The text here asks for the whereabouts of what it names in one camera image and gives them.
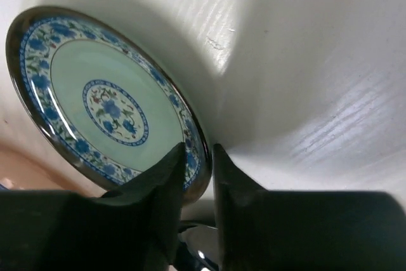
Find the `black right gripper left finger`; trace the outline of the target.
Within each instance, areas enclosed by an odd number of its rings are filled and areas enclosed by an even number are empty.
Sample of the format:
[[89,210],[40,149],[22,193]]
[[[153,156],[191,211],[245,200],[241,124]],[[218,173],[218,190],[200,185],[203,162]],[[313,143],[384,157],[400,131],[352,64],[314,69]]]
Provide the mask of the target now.
[[104,193],[1,192],[2,270],[166,270],[183,205],[185,145]]

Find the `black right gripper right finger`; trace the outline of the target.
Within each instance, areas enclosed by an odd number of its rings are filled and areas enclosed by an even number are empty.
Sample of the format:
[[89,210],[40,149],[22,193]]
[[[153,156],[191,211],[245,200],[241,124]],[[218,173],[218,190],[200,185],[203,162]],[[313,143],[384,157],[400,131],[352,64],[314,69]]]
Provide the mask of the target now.
[[405,212],[385,192],[267,190],[213,148],[222,270],[404,270]]

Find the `black glossy plate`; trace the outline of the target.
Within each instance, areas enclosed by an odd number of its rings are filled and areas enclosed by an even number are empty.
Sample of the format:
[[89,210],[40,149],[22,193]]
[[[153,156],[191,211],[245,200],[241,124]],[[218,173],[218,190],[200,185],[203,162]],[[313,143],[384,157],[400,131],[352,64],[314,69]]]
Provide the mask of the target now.
[[181,221],[173,267],[176,270],[219,270],[219,261],[218,229],[199,222]]

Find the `large blue floral plate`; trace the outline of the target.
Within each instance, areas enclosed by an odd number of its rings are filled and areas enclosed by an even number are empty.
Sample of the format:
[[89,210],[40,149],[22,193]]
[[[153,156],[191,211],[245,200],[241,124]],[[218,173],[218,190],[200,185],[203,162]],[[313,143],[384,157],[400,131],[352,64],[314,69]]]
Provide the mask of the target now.
[[15,91],[38,130],[78,172],[111,190],[177,143],[186,150],[184,202],[211,179],[211,155],[184,94],[139,46],[78,11],[37,6],[6,36]]

